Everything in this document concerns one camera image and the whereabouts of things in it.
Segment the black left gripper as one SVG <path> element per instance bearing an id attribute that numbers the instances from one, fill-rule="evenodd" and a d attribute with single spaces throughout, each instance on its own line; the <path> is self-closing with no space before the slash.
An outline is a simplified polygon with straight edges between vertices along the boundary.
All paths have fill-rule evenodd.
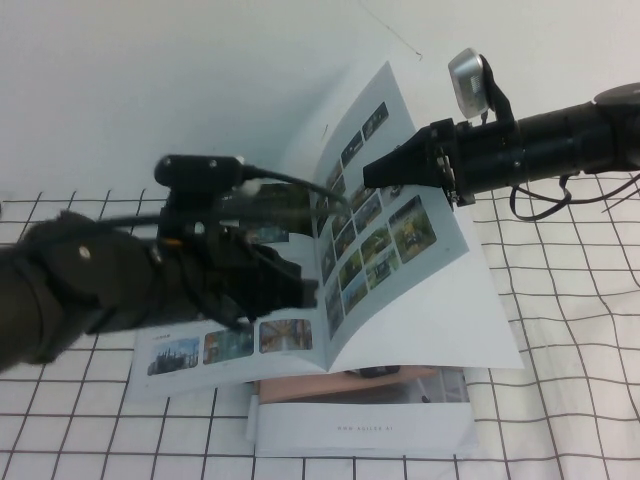
<path id="1" fill-rule="evenodd" d="M 161 226 L 161 250 L 179 261 L 182 280 L 199 311 L 229 328 L 286 309 L 317 307 L 319 284 L 267 245 L 250 243 L 229 226 Z M 279 271 L 298 280 L 280 280 Z"/>

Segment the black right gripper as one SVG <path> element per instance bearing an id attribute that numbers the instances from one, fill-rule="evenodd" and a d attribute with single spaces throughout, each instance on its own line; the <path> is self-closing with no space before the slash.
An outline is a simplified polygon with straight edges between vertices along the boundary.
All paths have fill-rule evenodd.
<path id="1" fill-rule="evenodd" d="M 477 194 L 513 186 L 523 178 L 524 150 L 515 120 L 472 126 L 446 119 L 430 128 L 418 130 L 367 165 L 364 186 L 438 188 L 440 181 L 450 203 L 468 206 Z"/>

